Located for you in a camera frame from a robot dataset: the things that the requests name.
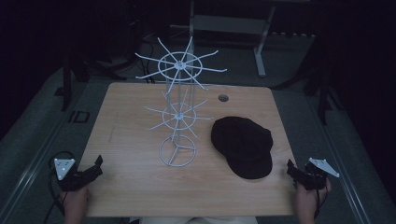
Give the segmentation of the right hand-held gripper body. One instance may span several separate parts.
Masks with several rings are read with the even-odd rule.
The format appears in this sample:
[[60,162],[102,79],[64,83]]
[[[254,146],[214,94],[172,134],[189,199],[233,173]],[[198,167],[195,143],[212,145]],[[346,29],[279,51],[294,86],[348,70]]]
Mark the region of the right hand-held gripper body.
[[340,174],[325,160],[309,158],[304,167],[303,177],[299,180],[306,190],[323,189],[328,175],[339,177]]

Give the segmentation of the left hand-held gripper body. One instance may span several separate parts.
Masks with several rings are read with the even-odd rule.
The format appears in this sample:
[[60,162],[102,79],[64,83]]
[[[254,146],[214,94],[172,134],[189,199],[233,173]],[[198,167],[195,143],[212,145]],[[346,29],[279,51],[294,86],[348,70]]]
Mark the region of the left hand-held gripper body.
[[62,191],[75,191],[97,178],[97,165],[79,172],[74,159],[54,159],[57,181]]

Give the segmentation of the black cap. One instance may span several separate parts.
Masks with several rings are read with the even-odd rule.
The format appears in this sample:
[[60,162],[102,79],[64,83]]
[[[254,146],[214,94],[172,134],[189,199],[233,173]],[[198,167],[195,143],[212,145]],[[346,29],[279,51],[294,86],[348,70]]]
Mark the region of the black cap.
[[211,129],[211,142],[239,177],[260,179],[272,172],[272,133],[251,119],[217,119]]

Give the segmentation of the person's left hand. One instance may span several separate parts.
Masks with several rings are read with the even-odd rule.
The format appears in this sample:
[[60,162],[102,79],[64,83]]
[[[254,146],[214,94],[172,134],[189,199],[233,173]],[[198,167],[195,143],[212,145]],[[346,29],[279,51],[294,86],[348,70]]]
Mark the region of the person's left hand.
[[61,202],[64,207],[66,214],[72,214],[75,212],[84,213],[88,206],[89,199],[89,187],[84,186],[81,189],[75,191],[62,191]]

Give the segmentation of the person's right hand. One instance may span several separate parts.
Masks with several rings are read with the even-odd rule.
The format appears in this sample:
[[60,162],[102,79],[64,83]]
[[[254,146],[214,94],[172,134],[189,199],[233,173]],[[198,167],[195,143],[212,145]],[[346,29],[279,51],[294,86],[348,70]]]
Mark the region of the person's right hand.
[[325,202],[331,190],[332,185],[329,179],[326,180],[326,186],[319,190],[307,190],[301,183],[298,183],[295,196],[296,212],[312,211],[315,213]]

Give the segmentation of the black metal stand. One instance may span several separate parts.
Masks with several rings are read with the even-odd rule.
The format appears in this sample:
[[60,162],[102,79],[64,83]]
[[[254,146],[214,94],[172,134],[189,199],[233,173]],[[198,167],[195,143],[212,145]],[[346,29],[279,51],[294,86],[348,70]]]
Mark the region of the black metal stand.
[[318,118],[323,125],[327,124],[326,111],[330,106],[328,97],[334,100],[337,108],[342,109],[341,105],[336,102],[334,95],[330,91],[330,82],[332,74],[332,62],[327,51],[325,41],[322,35],[315,35],[308,52],[305,54],[296,75],[280,84],[271,87],[271,90],[283,90],[287,87],[306,79],[307,82],[303,88],[305,96],[314,96],[317,91],[318,95]]
[[125,77],[116,74],[116,71],[131,65],[134,60],[126,60],[116,65],[105,66],[102,63],[97,62],[94,59],[80,52],[69,52],[63,56],[63,85],[58,88],[55,92],[56,96],[63,97],[62,111],[65,111],[72,99],[72,75],[75,75],[76,79],[81,82],[87,82],[90,78],[87,67],[93,68],[106,77],[110,77],[116,80],[125,80]]

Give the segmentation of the power strip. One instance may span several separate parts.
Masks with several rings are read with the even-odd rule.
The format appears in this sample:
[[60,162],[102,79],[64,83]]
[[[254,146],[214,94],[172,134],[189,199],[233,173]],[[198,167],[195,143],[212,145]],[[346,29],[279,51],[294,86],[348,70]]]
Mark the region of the power strip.
[[316,37],[315,34],[307,34],[307,33],[286,33],[286,32],[275,32],[272,31],[270,32],[270,35],[279,35],[279,36],[285,36],[287,38],[292,38],[292,37],[306,37],[306,38],[311,38],[311,37]]

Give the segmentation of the black floor bracket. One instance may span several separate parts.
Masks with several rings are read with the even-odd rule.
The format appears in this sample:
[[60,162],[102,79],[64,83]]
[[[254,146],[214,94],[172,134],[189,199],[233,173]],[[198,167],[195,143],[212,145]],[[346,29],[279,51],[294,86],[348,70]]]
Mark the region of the black floor bracket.
[[91,113],[87,111],[73,111],[68,119],[68,123],[87,123]]

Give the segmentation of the white metal desk frame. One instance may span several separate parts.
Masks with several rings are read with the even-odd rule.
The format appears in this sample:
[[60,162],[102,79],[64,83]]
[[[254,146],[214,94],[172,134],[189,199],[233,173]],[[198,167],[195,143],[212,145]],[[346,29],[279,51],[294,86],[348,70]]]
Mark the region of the white metal desk frame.
[[195,2],[198,0],[169,0],[170,8],[177,14],[189,15],[189,44],[187,52],[194,53],[194,32],[208,31],[215,33],[240,34],[240,35],[258,35],[259,43],[253,48],[255,63],[257,66],[258,76],[266,77],[264,59],[262,51],[274,15],[278,7],[298,6],[299,4],[308,4],[310,0],[241,0],[242,2],[256,2],[264,5],[266,8],[265,19],[252,19],[235,16],[219,16],[195,13]]

